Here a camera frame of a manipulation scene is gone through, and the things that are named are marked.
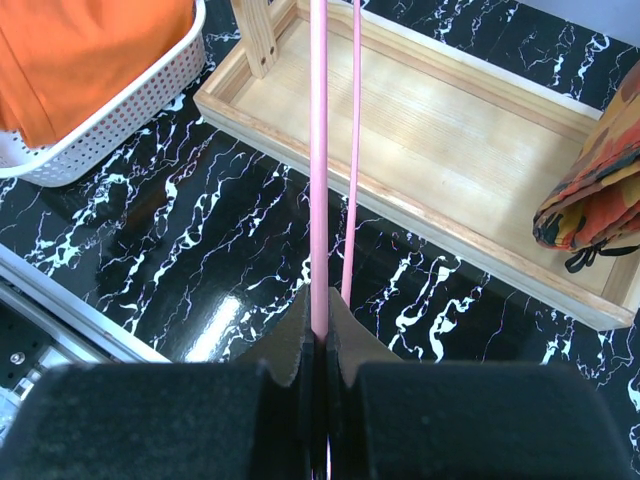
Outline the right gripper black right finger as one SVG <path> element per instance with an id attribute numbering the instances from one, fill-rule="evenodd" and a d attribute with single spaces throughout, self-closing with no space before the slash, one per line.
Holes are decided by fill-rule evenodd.
<path id="1" fill-rule="evenodd" d="M 613 416 L 563 366 L 400 359 L 329 293 L 335 479 L 628 479 Z"/>

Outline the pink wire hanger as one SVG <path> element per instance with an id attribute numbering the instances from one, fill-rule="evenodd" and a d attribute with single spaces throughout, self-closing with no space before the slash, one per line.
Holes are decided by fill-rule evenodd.
<path id="1" fill-rule="evenodd" d="M 326 441 L 326 469 L 329 479 L 346 477 L 347 444 L 341 431 L 338 389 L 337 339 L 330 330 L 330 292 L 328 287 L 328 3 L 310 3 L 310 253 L 311 328 L 324 360 L 319 368 L 326 376 L 324 401 L 314 421 L 325 422 L 321 438 Z M 350 304 L 355 245 L 355 221 L 360 150 L 361 117 L 361 3 L 353 3 L 353 116 L 348 214 L 342 268 L 342 305 Z"/>

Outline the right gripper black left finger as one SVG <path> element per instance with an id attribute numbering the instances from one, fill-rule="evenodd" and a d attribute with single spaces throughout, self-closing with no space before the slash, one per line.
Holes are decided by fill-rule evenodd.
<path id="1" fill-rule="evenodd" d="M 309 478 L 308 296 L 230 362 L 50 370 L 2 446 L 2 477 Z"/>

